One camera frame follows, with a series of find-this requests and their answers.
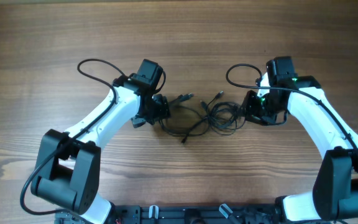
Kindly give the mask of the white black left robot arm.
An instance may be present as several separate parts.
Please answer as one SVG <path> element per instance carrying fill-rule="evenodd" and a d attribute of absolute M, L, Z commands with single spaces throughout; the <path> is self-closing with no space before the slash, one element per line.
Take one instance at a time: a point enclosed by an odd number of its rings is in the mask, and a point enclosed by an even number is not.
<path fill-rule="evenodd" d="M 143 60 L 138 71 L 108 83 L 107 97 L 85 118 L 64 132 L 42 137 L 33 173 L 20 197 L 33 195 L 59 208 L 55 223 L 114 223 L 115 206 L 98 193 L 101 152 L 127 122 L 135 128 L 169 117 L 163 68 Z"/>

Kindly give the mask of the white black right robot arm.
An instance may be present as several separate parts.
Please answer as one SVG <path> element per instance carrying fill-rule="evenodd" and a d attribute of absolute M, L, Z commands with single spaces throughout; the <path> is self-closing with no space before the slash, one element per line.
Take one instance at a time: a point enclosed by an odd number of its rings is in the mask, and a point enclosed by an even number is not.
<path fill-rule="evenodd" d="M 323 159 L 311 191 L 280 198 L 283 220 L 358 218 L 358 134 L 333 109 L 314 77 L 298 76 L 290 57 L 276 57 L 266 67 L 247 93 L 242 115 L 263 126 L 276 125 L 279 113 L 294 116 Z"/>

